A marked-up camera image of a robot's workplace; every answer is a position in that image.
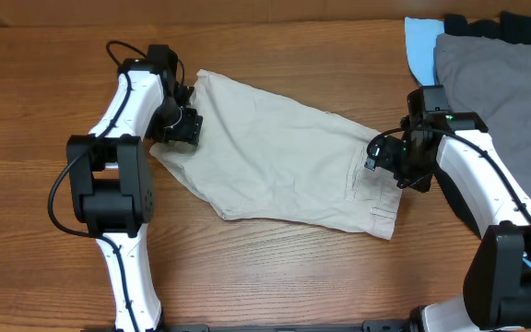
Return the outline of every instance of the gray cloth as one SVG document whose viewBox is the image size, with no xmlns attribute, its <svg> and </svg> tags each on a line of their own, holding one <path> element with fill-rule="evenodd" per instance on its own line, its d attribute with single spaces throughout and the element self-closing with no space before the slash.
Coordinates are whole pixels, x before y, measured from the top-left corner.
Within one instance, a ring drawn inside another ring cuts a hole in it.
<svg viewBox="0 0 531 332">
<path fill-rule="evenodd" d="M 436 70 L 450 106 L 478 113 L 501 160 L 531 198 L 531 45 L 442 34 Z"/>
</svg>

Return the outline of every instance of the blue fabric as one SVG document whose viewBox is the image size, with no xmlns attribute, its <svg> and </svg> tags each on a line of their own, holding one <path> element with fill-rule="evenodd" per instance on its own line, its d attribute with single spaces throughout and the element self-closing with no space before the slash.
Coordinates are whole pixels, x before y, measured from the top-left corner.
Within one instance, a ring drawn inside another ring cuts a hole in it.
<svg viewBox="0 0 531 332">
<path fill-rule="evenodd" d="M 434 49 L 443 22 L 437 19 L 405 18 L 405 45 L 411 73 L 421 86 L 437 84 Z"/>
</svg>

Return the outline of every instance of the wooden table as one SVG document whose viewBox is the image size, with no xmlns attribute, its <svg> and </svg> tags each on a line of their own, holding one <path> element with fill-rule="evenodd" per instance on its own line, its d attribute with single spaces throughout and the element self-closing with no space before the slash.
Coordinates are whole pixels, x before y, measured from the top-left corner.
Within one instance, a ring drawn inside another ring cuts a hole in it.
<svg viewBox="0 0 531 332">
<path fill-rule="evenodd" d="M 105 112 L 109 39 L 168 43 L 187 82 L 204 68 L 378 130 L 398 125 L 409 73 L 403 22 L 0 29 L 0 331 L 110 326 L 100 250 L 61 233 L 46 197 L 65 143 Z M 120 56 L 126 51 L 116 48 Z M 479 239 L 437 185 L 403 194 L 393 240 L 265 219 L 224 221 L 153 158 L 148 250 L 169 324 L 340 324 L 406 317 L 462 290 Z M 55 211 L 75 221 L 68 184 Z"/>
</svg>

